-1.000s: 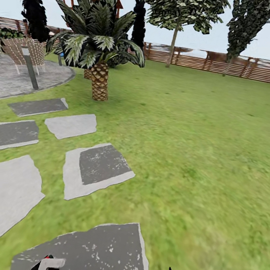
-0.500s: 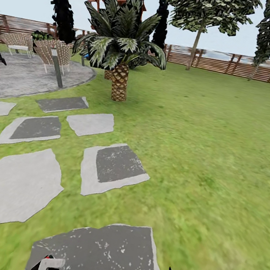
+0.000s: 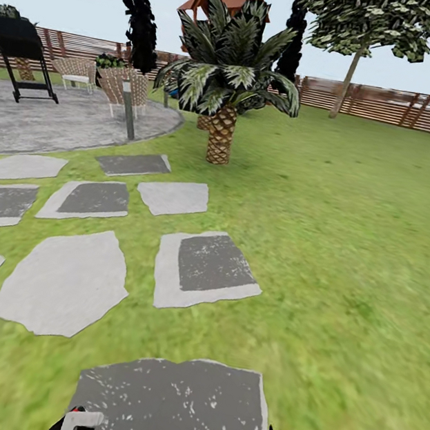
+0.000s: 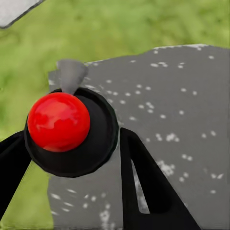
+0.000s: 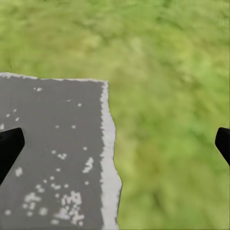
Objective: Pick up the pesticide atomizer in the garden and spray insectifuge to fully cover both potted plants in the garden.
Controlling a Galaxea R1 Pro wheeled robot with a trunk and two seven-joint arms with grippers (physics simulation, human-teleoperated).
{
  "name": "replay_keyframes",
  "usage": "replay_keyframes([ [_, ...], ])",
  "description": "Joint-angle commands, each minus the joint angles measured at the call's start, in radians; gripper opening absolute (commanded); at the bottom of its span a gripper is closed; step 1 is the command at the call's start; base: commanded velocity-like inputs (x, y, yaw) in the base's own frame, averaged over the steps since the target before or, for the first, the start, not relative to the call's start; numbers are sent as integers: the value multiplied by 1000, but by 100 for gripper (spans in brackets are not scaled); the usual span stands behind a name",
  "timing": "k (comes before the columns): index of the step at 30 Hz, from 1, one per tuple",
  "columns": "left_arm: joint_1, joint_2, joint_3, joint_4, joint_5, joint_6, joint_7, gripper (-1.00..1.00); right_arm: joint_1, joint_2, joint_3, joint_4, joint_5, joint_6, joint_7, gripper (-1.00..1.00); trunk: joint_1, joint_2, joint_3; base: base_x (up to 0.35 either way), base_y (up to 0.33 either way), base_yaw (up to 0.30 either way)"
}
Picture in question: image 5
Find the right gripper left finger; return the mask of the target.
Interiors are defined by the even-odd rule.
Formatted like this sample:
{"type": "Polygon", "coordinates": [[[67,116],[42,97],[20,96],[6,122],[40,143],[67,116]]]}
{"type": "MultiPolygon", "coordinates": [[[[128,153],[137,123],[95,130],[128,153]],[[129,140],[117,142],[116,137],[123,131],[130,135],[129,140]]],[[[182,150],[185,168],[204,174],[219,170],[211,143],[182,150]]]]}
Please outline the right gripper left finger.
{"type": "Polygon", "coordinates": [[[25,146],[21,128],[0,133],[0,185],[25,146]]]}

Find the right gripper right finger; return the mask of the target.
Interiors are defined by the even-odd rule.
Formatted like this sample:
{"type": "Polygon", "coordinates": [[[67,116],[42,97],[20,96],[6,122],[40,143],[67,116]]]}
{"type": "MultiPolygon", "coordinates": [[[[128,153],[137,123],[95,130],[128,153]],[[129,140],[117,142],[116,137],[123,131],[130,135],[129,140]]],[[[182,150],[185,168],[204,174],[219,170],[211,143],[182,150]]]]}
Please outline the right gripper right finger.
{"type": "Polygon", "coordinates": [[[230,165],[230,129],[220,127],[217,132],[215,144],[227,163],[230,165]]]}

